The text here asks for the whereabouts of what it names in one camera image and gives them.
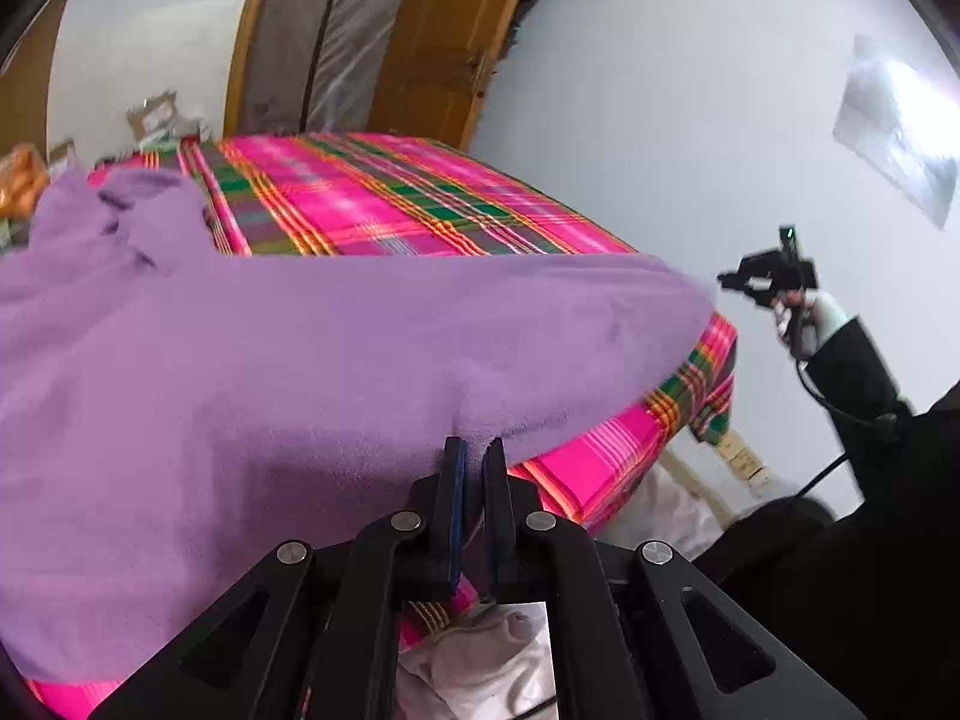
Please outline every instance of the orange object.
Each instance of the orange object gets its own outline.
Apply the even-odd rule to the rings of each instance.
[[[0,220],[27,220],[50,183],[47,166],[30,143],[13,147],[0,162]]]

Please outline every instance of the hand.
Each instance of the hand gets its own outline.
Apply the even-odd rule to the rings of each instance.
[[[0,163],[0,220],[28,220],[49,183],[37,150],[25,143],[15,146]]]
[[[793,338],[787,338],[787,324],[791,311],[798,311],[800,300],[806,306],[803,326],[800,327],[800,348],[793,348]],[[786,344],[790,354],[798,360],[809,360],[837,330],[850,321],[847,313],[829,293],[806,290],[781,293],[773,303],[776,333]]]

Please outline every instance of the black sleeve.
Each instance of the black sleeve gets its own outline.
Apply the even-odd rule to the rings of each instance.
[[[871,420],[885,413],[910,415],[898,399],[896,385],[859,319],[852,319],[829,338],[806,364],[806,373],[830,404],[857,418]],[[880,430],[830,414],[850,457],[864,496],[877,488],[891,456],[889,437]]]

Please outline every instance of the black jacket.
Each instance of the black jacket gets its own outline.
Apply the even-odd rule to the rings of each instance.
[[[850,415],[899,417],[896,437],[833,418],[864,503],[768,504],[697,565],[871,720],[960,717],[957,391],[911,418],[856,319],[806,372]]]

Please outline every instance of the door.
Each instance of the door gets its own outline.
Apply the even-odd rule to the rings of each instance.
[[[465,149],[518,0],[403,0],[367,129]]]

